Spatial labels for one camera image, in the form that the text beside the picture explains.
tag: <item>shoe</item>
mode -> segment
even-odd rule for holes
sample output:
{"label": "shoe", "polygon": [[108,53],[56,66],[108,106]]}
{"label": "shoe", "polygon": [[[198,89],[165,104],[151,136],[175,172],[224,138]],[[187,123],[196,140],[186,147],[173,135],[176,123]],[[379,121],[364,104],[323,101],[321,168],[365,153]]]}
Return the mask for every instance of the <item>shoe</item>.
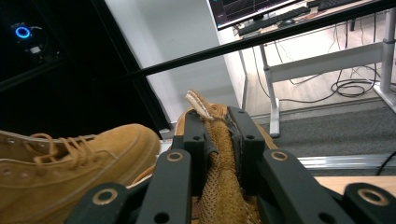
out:
{"label": "shoe", "polygon": [[64,223],[85,192],[130,185],[159,151],[157,134],[139,124],[67,139],[0,131],[0,223]]}

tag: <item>white desk leg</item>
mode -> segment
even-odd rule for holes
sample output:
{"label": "white desk leg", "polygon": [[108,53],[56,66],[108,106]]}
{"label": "white desk leg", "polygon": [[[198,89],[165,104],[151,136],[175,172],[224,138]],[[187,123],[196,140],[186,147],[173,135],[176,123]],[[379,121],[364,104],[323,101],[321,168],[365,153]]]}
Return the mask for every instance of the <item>white desk leg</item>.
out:
{"label": "white desk leg", "polygon": [[241,59],[242,63],[242,68],[244,69],[244,75],[245,75],[245,81],[244,81],[244,92],[242,94],[242,109],[246,110],[247,107],[247,94],[248,94],[248,71],[247,67],[245,65],[245,59],[244,59],[244,54],[242,50],[238,50],[239,52],[239,58]]}
{"label": "white desk leg", "polygon": [[275,98],[274,85],[272,82],[272,75],[270,66],[268,65],[265,56],[264,45],[260,45],[260,52],[262,54],[262,63],[264,64],[264,74],[267,81],[268,94],[271,100],[271,115],[270,115],[270,135],[271,137],[279,137],[279,99]]}
{"label": "white desk leg", "polygon": [[379,87],[375,86],[374,90],[396,113],[396,96],[390,91],[390,82],[392,78],[393,55],[395,47],[395,22],[396,8],[389,10],[385,20],[385,36],[383,40],[382,53],[382,72]]}

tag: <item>desk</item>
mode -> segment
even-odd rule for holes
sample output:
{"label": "desk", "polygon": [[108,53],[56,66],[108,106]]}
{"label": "desk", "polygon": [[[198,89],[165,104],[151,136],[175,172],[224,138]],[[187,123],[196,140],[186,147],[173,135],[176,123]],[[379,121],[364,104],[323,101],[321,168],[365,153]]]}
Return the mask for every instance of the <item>desk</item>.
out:
{"label": "desk", "polygon": [[[118,79],[130,77],[146,77],[190,63],[197,63],[227,53],[235,52],[241,49],[249,49],[255,46],[262,46],[262,44],[273,42],[278,39],[317,30],[319,28],[333,25],[338,22],[356,19],[364,15],[373,14],[375,12],[394,7],[396,7],[396,1],[394,0],[364,0],[359,2],[359,4],[354,7],[348,7],[334,12],[329,11],[326,14],[315,17],[308,21],[299,22],[298,24],[292,25],[290,27],[276,29],[265,34],[241,39],[232,43],[214,47],[212,49],[195,52],[184,57],[180,57],[165,63],[159,63],[151,67],[129,73],[124,77],[117,77],[111,80],[103,80],[103,82],[108,83],[111,81],[116,81]],[[386,38],[383,43],[368,45],[358,49],[344,50],[333,54],[327,54],[317,58],[308,59],[303,62],[299,61],[274,66],[271,68],[271,70],[269,70],[270,73],[268,73],[269,75],[267,76],[267,83],[273,83],[293,77],[309,76],[310,74],[307,74],[307,71],[309,71],[311,74],[315,74],[325,71],[339,70],[352,66],[359,66],[362,64],[383,63],[383,68],[387,68],[383,69],[383,80],[380,84],[381,88],[377,88],[377,91],[383,93],[384,100],[389,103],[391,107],[395,107],[396,100],[392,98],[391,94],[389,94],[390,70],[392,65],[390,56],[393,54],[393,49],[390,46],[394,45],[394,36],[392,35],[394,34],[394,12],[395,9],[392,9],[390,13],[388,13],[388,30],[386,31]],[[322,65],[324,63],[327,63],[327,65],[331,64],[332,67],[327,66],[326,70],[323,71]],[[280,134],[279,107],[278,102],[276,101],[276,97],[274,95],[274,90],[272,90],[271,93],[273,111],[271,113],[272,122],[270,126],[270,134],[272,136],[278,136]]]}
{"label": "desk", "polygon": [[[361,7],[365,4],[370,4],[371,0],[362,0],[352,4],[348,4],[342,7],[333,8],[325,11],[324,13],[317,15],[315,20],[320,18],[326,18],[329,15],[337,14],[339,11]],[[316,13],[317,9],[314,8],[311,14]],[[270,115],[270,135],[272,137],[278,137],[280,135],[279,130],[279,100],[275,96],[274,83],[278,81],[293,79],[297,77],[306,77],[315,74],[322,74],[331,71],[337,71],[350,67],[363,66],[371,63],[382,63],[381,82],[380,86],[375,86],[375,91],[384,99],[384,101],[392,108],[396,113],[396,97],[390,92],[390,81],[392,72],[392,61],[394,55],[394,32],[395,32],[395,19],[396,9],[393,8],[387,13],[386,17],[386,29],[384,33],[384,40],[382,43],[374,43],[371,45],[365,45],[354,49],[345,49],[335,53],[326,55],[320,55],[309,59],[295,61],[292,63],[283,63],[271,67],[266,59],[265,50],[263,44],[260,45],[262,54],[262,62],[264,65],[264,74],[267,82],[268,93],[271,99],[271,115]],[[302,23],[296,23],[287,28],[280,28],[281,30],[292,29],[293,27],[301,27],[304,23],[310,21],[303,21]],[[267,32],[273,32],[274,26],[266,29],[262,29],[261,33],[266,34]]]}

